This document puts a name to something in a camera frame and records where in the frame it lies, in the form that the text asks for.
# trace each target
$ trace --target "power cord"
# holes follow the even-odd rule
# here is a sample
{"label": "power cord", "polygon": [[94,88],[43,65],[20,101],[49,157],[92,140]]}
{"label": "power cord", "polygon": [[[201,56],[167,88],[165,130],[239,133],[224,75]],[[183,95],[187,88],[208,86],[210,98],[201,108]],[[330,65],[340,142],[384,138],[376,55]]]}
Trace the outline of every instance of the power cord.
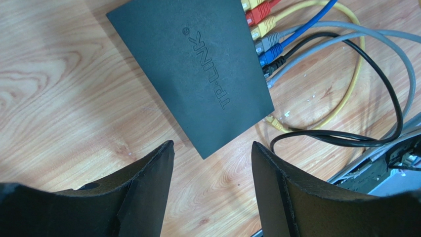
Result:
{"label": "power cord", "polygon": [[285,133],[285,134],[275,137],[270,142],[270,149],[272,150],[272,152],[275,152],[274,145],[276,144],[276,142],[282,139],[294,137],[294,136],[302,136],[302,135],[311,136],[313,138],[317,138],[324,142],[337,145],[337,146],[344,146],[344,147],[383,146],[384,144],[387,144],[397,139],[400,136],[402,132],[402,128],[403,128],[403,115],[402,115],[401,107],[399,105],[399,100],[392,87],[392,84],[390,83],[386,75],[383,73],[383,71],[380,69],[380,67],[364,51],[362,51],[360,48],[354,48],[354,49],[357,50],[358,53],[373,67],[373,69],[380,76],[381,80],[383,81],[384,85],[387,88],[387,91],[390,94],[390,97],[393,102],[393,106],[395,108],[396,119],[397,119],[397,128],[395,132],[392,134],[392,136],[381,139],[381,140],[376,140],[374,138],[347,133],[347,132],[329,131],[329,130],[302,130],[302,131]]}
{"label": "power cord", "polygon": [[[296,53],[300,48],[302,48],[304,45],[306,45],[307,43],[309,43],[310,41],[316,39],[316,38],[320,38],[320,37],[338,37],[340,36],[339,34],[333,33],[333,32],[318,32],[315,34],[312,34],[306,38],[304,38],[302,41],[300,41],[296,46],[294,46],[290,51],[288,51],[288,53],[286,53],[283,56],[280,56],[279,58],[275,59],[273,62],[271,62],[270,64],[266,65],[263,67],[263,74],[265,78],[268,78],[269,76],[271,76],[273,74],[274,71],[278,70],[282,65],[284,65],[286,63],[286,61],[294,54]],[[345,44],[351,46],[352,48],[359,48],[356,44],[354,44],[352,41],[350,40],[344,40],[343,41]]]}

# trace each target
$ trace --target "ethernet cable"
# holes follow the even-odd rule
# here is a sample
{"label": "ethernet cable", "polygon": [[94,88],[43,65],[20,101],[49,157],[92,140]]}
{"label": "ethernet cable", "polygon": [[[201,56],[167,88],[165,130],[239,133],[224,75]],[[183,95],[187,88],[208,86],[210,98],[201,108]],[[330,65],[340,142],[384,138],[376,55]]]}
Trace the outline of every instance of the ethernet cable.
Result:
{"label": "ethernet cable", "polygon": [[269,15],[270,10],[280,1],[281,0],[264,1],[256,8],[246,12],[247,24],[249,26],[254,26],[255,24],[261,22],[267,15]]}
{"label": "ethernet cable", "polygon": [[[322,11],[326,8],[330,9],[332,7],[332,5],[334,4],[332,2],[333,1],[327,2],[326,6],[322,9]],[[345,13],[352,20],[353,23],[360,25],[360,22],[358,21],[357,17],[355,16],[355,14],[349,8],[347,8],[344,5],[339,5],[339,4],[338,4],[338,8],[339,8],[340,11]],[[311,19],[309,22],[307,22],[306,24],[302,25],[299,29],[297,29],[297,31],[293,35],[289,36],[282,43],[278,43],[279,40],[280,40],[280,38],[278,38],[278,37],[275,37],[273,40],[270,40],[271,38],[269,38],[269,37],[266,37],[266,39],[262,39],[262,44],[263,44],[263,42],[266,42],[266,45],[265,45],[264,49],[261,50],[261,51],[264,51],[264,52],[262,52],[262,54],[259,56],[260,66],[263,67],[263,66],[271,63],[275,58],[277,58],[284,51],[285,46],[287,46],[289,43],[291,43],[291,40],[295,40],[297,37],[302,35],[302,33],[304,33],[304,31],[308,30],[308,27],[311,27],[316,22],[314,22],[314,18]]]}
{"label": "ethernet cable", "polygon": [[241,0],[241,4],[243,5],[243,10],[248,11],[256,8],[264,1],[265,0]]}
{"label": "ethernet cable", "polygon": [[[307,1],[297,3],[276,15],[268,16],[262,22],[260,22],[259,24],[257,24],[255,27],[251,29],[250,33],[252,35],[252,38],[253,40],[256,40],[258,38],[265,36],[269,31],[275,28],[276,22],[282,20],[283,18],[285,18],[286,16],[290,15],[293,12],[296,12],[300,9],[303,9],[309,6],[326,6],[329,2],[330,1],[327,1],[327,0],[307,0]],[[336,8],[340,11],[342,11],[341,9],[345,9],[345,8],[348,9],[346,6],[344,6],[343,4],[339,2],[336,2],[333,5],[333,8]]]}
{"label": "ethernet cable", "polygon": [[[324,47],[327,47],[333,43],[342,41],[342,40],[347,40],[350,39],[352,37],[359,37],[362,35],[371,35],[381,41],[383,41],[385,44],[387,44],[388,46],[390,46],[393,50],[395,50],[395,52],[398,53],[398,55],[401,57],[401,59],[403,60],[407,71],[408,71],[408,75],[409,75],[409,79],[410,79],[410,90],[409,90],[409,95],[408,95],[408,100],[407,103],[405,105],[405,108],[403,110],[403,116],[405,117],[408,114],[408,111],[412,105],[412,101],[414,99],[414,95],[415,95],[415,86],[416,86],[416,79],[415,79],[415,72],[414,69],[412,67],[411,61],[408,59],[408,57],[406,56],[406,54],[402,51],[401,48],[399,48],[395,43],[393,43],[392,41],[390,41],[389,39],[387,39],[386,37],[384,37],[383,35],[387,35],[387,36],[393,36],[393,37],[400,37],[400,38],[404,38],[407,40],[412,40],[418,43],[421,43],[421,37],[413,35],[413,34],[409,34],[409,33],[405,33],[405,32],[399,32],[399,31],[391,31],[391,30],[370,30],[364,27],[360,27],[360,26],[356,26],[350,23],[345,23],[345,22],[318,22],[315,24],[314,27],[323,27],[323,26],[334,26],[334,27],[343,27],[343,28],[347,28],[347,29],[352,29],[352,30],[358,30],[361,32],[358,33],[352,33],[352,34],[348,34],[342,37],[338,37],[335,39],[332,39],[328,42],[322,43],[314,48],[312,48],[311,50],[303,53],[302,55],[300,55],[298,58],[292,60],[290,63],[286,64],[284,66],[284,68],[282,70],[280,70],[277,74],[274,75],[274,77],[268,81],[268,86],[273,85],[273,83],[281,76],[283,75],[287,70],[289,70],[292,66],[294,66],[295,64],[297,64],[300,60],[302,60],[303,58],[305,58],[306,56],[314,53],[315,51],[318,51]],[[282,33],[287,33],[287,32],[293,32],[294,30],[296,30],[298,27],[293,27],[291,29],[285,30]],[[276,119],[269,118],[270,121],[268,121],[270,124],[277,124]],[[313,128],[313,129],[317,129],[318,127],[320,127],[321,125],[324,125],[324,123],[320,123],[318,124],[317,127]],[[276,129],[281,130],[282,132],[291,132],[291,130],[288,130],[284,127],[280,127],[279,125],[274,126]],[[392,128],[388,133],[390,134],[391,132],[393,132],[395,128]]]}
{"label": "ethernet cable", "polygon": [[282,135],[279,135],[272,139],[270,142],[270,150],[272,152],[275,152],[274,146],[276,142],[289,138],[294,136],[310,136],[313,138],[316,138],[318,140],[337,145],[337,146],[344,146],[344,147],[379,147],[384,146],[387,143],[390,143],[401,135],[401,132],[403,130],[403,115],[402,110],[399,104],[398,97],[395,93],[395,90],[390,83],[390,80],[387,78],[387,76],[384,74],[384,72],[380,69],[380,67],[361,49],[354,47],[356,51],[361,54],[362,57],[373,67],[373,69],[377,72],[377,74],[380,76],[380,79],[383,81],[384,85],[387,88],[387,91],[389,92],[390,98],[393,103],[393,107],[395,108],[396,113],[396,129],[394,133],[390,137],[382,138],[380,140],[366,137],[358,134],[352,134],[348,132],[341,132],[341,131],[329,131],[329,130],[298,130],[290,133],[285,133]]}

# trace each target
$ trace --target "cable plug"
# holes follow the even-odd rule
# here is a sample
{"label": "cable plug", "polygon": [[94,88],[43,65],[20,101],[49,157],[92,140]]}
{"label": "cable plug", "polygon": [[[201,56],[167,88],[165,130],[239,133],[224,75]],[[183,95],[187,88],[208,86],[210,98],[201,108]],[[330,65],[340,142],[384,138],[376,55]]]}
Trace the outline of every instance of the cable plug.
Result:
{"label": "cable plug", "polygon": [[249,26],[253,26],[262,21],[270,13],[270,3],[264,1],[256,8],[246,12],[246,20]]}
{"label": "cable plug", "polygon": [[266,123],[268,123],[269,125],[271,125],[279,131],[282,131],[282,129],[284,128],[284,126],[273,116],[266,116],[264,120],[266,121]]}
{"label": "cable plug", "polygon": [[265,36],[270,30],[275,28],[276,21],[274,16],[266,17],[262,22],[252,28],[250,33],[252,34],[253,40]]}
{"label": "cable plug", "polygon": [[282,47],[282,45],[280,43],[277,43],[264,54],[259,56],[260,66],[263,67],[265,65],[268,65],[273,60],[275,60],[275,58],[277,58],[283,51],[284,48]]}
{"label": "cable plug", "polygon": [[264,78],[270,77],[276,70],[286,63],[287,59],[284,56],[277,58],[275,61],[263,67]]}
{"label": "cable plug", "polygon": [[243,5],[243,10],[248,11],[250,9],[256,8],[264,1],[265,0],[241,0],[241,4]]}

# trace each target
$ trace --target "wood grain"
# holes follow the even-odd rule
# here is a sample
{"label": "wood grain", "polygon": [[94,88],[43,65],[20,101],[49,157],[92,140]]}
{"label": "wood grain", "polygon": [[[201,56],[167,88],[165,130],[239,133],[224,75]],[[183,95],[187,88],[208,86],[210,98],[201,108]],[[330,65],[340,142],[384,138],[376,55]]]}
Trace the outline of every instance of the wood grain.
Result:
{"label": "wood grain", "polygon": [[[0,3],[0,181],[47,191],[77,189],[171,139],[176,158],[162,236],[251,235],[260,229],[252,141],[267,144],[279,133],[260,122],[202,160],[105,17],[127,1]],[[295,2],[281,1],[276,10]],[[416,0],[341,2],[366,27],[421,35]],[[319,9],[303,9],[279,29],[303,23]],[[324,19],[347,20],[334,10]],[[420,74],[421,46],[393,40]],[[404,105],[409,83],[402,62],[374,39],[367,38],[367,52]],[[275,115],[294,126],[326,115],[344,94],[356,59],[343,44],[307,58],[271,90]],[[418,89],[408,118],[421,110],[420,101]],[[351,100],[326,129],[380,138],[394,122],[385,87],[364,64]],[[282,141],[276,151],[324,180],[361,153],[306,137]]]}

